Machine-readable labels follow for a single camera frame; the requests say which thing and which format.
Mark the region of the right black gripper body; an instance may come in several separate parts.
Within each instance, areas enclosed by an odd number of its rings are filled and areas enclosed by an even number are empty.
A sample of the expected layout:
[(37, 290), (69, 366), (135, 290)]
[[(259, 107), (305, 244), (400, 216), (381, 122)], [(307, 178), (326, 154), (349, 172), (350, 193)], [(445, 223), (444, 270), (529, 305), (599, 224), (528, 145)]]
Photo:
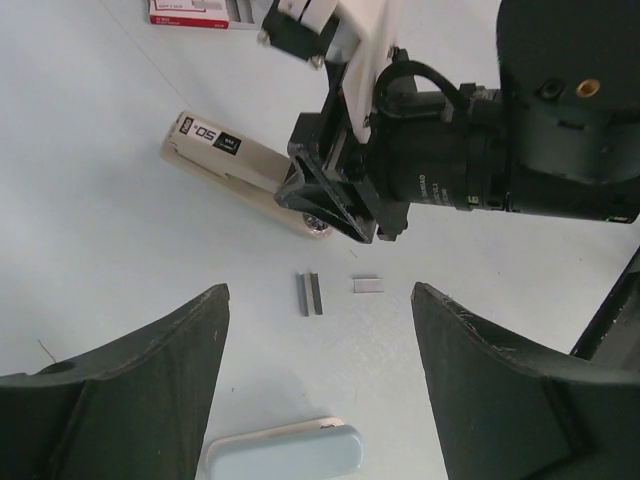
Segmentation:
[(402, 234), (412, 204), (504, 210), (500, 90), (454, 86), (426, 64), (396, 59), (374, 86), (371, 135), (362, 144), (347, 116), (345, 70), (329, 65), (322, 110), (298, 117), (288, 154), (309, 157), (329, 180), (351, 184), (375, 221), (374, 239)]

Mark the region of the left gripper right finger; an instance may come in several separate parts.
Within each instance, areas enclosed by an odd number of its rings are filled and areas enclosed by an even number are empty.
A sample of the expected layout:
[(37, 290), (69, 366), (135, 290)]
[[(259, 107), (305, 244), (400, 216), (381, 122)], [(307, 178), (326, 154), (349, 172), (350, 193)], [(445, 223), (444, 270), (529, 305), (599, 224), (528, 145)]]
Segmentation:
[(411, 305), (448, 478), (638, 478), (638, 373), (543, 346), (427, 283)]

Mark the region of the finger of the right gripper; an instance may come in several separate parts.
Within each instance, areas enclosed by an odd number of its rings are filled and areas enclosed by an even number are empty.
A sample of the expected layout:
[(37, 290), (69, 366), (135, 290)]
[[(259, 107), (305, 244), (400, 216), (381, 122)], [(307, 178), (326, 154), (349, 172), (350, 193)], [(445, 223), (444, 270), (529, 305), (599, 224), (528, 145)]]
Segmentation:
[(305, 156), (291, 158), (292, 166), (276, 203), (314, 217), (361, 244), (374, 240), (375, 221), (355, 188), (327, 178), (318, 164)]

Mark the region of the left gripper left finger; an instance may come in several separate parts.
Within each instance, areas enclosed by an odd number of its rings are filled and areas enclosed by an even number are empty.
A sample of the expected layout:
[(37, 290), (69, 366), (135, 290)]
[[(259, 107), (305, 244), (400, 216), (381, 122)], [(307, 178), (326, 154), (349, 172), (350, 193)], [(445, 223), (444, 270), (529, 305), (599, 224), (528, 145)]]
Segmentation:
[(2, 478), (194, 478), (228, 328), (219, 284), (92, 351), (2, 376)]

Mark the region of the light blue stapler cover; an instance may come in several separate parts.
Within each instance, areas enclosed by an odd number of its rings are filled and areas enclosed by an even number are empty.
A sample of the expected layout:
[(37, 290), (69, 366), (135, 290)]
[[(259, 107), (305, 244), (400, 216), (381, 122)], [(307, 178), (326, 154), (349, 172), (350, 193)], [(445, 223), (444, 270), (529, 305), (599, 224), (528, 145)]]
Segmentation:
[(360, 432), (324, 417), (217, 439), (205, 472), (208, 479), (335, 479), (363, 460)]

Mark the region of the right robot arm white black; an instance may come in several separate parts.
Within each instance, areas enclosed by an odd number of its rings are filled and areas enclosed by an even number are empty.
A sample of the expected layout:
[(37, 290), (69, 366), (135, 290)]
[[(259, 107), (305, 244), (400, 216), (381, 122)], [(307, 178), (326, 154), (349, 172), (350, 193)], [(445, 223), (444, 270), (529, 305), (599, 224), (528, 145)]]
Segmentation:
[(413, 204), (630, 224), (639, 215), (639, 5), (503, 1), (500, 87), (455, 85), (395, 43), (395, 1), (276, 1), (271, 44), (327, 71), (299, 116), (283, 208), (395, 240)]

